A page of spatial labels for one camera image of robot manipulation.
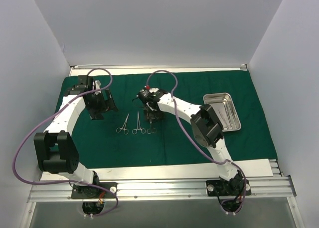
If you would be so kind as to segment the steel surgical scissors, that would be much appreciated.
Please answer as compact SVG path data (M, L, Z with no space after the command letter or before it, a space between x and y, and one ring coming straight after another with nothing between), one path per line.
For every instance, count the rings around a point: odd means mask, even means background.
M232 130L232 120L231 120L231 116L229 115L228 109L227 107L224 107L221 111L221 113L223 114L227 125L224 125L224 130L225 131L231 131Z
M147 133L148 134L154 134L157 132L157 129L154 127L153 123L150 122L150 126L147 128Z

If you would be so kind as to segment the steel hemostat forceps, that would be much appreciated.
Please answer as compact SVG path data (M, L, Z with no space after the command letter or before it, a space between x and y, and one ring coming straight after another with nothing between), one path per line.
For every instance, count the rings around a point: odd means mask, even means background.
M132 134L136 135L138 132L140 132L141 134L146 133L146 129L141 127L139 111L137 112L137 127L132 130Z
M130 114L128 113L127 116L126 116L126 118L125 118L125 120L124 120L124 122L123 122L123 124L122 124L122 126L121 126L121 127L118 127L118 128L116 129L116 132L117 132L117 133L123 132L124 135L128 135L129 130L126 128L126 126L127 126L127 122L128 122L128 119L129 119L129 115L130 115Z

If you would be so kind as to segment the dark green surgical cloth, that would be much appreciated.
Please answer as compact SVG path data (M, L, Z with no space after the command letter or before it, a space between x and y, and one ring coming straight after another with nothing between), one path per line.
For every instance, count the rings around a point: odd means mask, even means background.
M92 76L102 86L109 85L118 111L108 111L102 120L91 120L84 110L73 129L72 140L79 161L89 169L206 163L209 152L197 150L192 142L192 128L187 122L179 125L175 116L165 114L154 123L153 134L124 134L116 129L125 125L129 131L143 118L142 104L136 99L145 84L172 92L177 98L202 105L205 94L230 94L241 129L226 132L225 143L234 161L276 159L277 153L265 114L247 71L186 72L170 75L158 73L107 75L95 71Z

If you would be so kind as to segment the steel instrument tray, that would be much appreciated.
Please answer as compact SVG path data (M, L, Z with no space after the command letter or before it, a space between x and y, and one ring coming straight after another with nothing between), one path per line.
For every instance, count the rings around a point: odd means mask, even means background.
M222 111L224 107L227 107L229 115L231 116L232 127L233 127L232 130L229 132L239 131L241 129L242 127L241 122L230 94L228 93L205 94L203 96L203 101L204 101L204 104L209 104L214 109L221 123L223 121L219 115L218 110Z

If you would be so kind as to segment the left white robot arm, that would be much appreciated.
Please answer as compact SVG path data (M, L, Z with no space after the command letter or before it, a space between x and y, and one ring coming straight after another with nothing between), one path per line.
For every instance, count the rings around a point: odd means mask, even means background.
M101 190L98 175L80 163L72 139L84 110L91 120L102 120L104 113L118 110L110 89L102 89L100 81L89 75L80 75L78 83L65 91L58 113L44 132L34 135L33 141L41 171L75 180L83 186L84 194L94 198Z

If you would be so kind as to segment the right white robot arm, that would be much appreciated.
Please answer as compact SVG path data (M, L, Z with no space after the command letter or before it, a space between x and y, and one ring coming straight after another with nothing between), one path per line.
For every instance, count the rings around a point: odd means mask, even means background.
M226 194L239 189L246 177L234 163L226 147L222 123L210 105L195 105L176 98L162 89L142 89L137 94L150 113L169 113L175 116L191 144L210 162L217 165L221 188Z

